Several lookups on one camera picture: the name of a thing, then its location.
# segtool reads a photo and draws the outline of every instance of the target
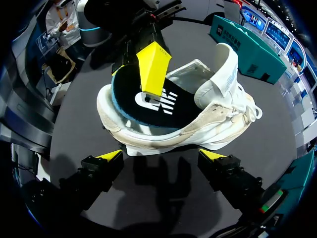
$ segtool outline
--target display screen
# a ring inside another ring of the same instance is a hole
[[[311,71],[309,70],[309,68],[308,68],[307,66],[304,68],[303,73],[304,73],[304,76],[305,76],[306,80],[307,80],[308,83],[309,83],[309,86],[310,86],[311,88],[313,88],[314,85],[316,84],[316,81],[315,81],[315,79],[314,79],[313,74],[311,73]]]
[[[315,97],[315,100],[317,100],[317,88],[315,88],[315,89],[313,90],[313,95],[314,95],[314,97]]]
[[[268,24],[265,32],[272,40],[274,40],[283,50],[286,49],[290,38],[274,26],[271,22]]]
[[[265,25],[265,24],[259,20],[259,21],[258,21],[258,24],[257,24],[257,28],[258,28],[259,30],[263,31],[264,25]]]
[[[246,21],[249,22],[251,17],[252,17],[252,14],[249,13],[248,11],[244,11],[243,15],[244,15],[244,18],[246,19]]]
[[[291,48],[289,52],[289,57],[296,63],[301,65],[303,62],[303,58],[299,55],[299,53],[295,50],[294,47]]]
[[[256,26],[259,30],[263,31],[265,27],[265,23],[259,20],[258,16],[253,15],[249,11],[244,11],[243,15],[244,15],[244,18],[246,19],[246,22],[249,22],[250,24]]]
[[[259,19],[256,16],[252,15],[250,19],[250,23],[254,26],[257,26],[258,20]]]

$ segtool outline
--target shoe insole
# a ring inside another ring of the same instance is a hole
[[[162,97],[148,97],[141,91],[139,67],[126,65],[112,78],[112,101],[127,119],[139,124],[180,129],[202,111],[191,94],[165,79]]]

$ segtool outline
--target green light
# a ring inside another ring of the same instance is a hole
[[[268,206],[264,205],[261,209],[262,211],[266,212],[268,210]]]

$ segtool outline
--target new balance logo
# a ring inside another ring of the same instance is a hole
[[[170,92],[167,94],[166,90],[163,88],[162,96],[160,98],[147,98],[145,93],[140,92],[135,95],[135,102],[143,108],[148,108],[155,111],[158,111],[159,107],[162,106],[164,113],[173,115],[173,106],[175,105],[176,98],[177,95],[175,93]]]

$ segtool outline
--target black round table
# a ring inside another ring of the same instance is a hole
[[[175,21],[162,33],[174,70],[193,59],[214,63],[215,41],[210,26]],[[51,182],[59,185],[80,167],[88,155],[119,148],[102,128],[96,109],[98,91],[111,83],[111,65],[92,70],[91,56],[70,85],[53,131]],[[295,138],[288,108],[278,85],[238,74],[238,81],[263,110],[263,117],[217,153],[233,154],[263,188],[276,181],[296,158]],[[192,234],[208,237],[237,222],[241,213],[221,192],[213,192],[197,167],[198,150],[147,157],[127,157],[125,167],[108,193],[101,193],[82,216],[107,227],[133,233]]]

